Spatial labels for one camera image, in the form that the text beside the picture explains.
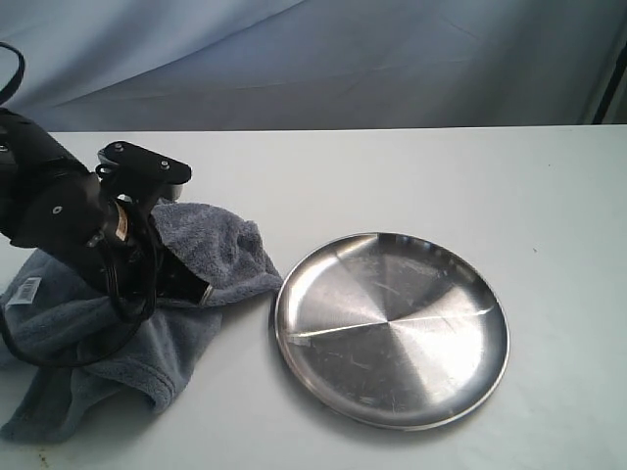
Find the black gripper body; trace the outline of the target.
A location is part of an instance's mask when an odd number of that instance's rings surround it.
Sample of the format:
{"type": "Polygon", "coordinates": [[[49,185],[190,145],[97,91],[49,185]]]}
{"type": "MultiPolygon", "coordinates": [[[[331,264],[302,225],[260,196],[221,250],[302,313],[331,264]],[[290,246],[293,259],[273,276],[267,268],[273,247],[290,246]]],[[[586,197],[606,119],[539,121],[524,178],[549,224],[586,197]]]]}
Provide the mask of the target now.
{"type": "Polygon", "coordinates": [[[119,199],[108,200],[107,209],[104,227],[88,246],[102,262],[114,306],[151,298],[201,305],[211,297],[214,288],[166,247],[153,216],[119,199]]]}

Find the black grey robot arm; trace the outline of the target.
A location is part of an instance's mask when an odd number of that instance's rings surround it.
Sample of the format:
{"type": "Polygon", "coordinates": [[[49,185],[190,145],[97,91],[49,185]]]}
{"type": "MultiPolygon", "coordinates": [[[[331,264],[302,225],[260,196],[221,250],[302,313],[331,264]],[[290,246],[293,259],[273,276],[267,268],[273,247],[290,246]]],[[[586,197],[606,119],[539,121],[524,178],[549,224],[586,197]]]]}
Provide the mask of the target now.
{"type": "Polygon", "coordinates": [[[1,111],[1,233],[39,249],[100,292],[108,248],[119,292],[142,294],[156,278],[160,298],[194,304],[209,284],[165,245],[156,226],[160,199],[174,201],[192,176],[187,164],[125,141],[108,144],[89,170],[32,120],[1,111]]]}

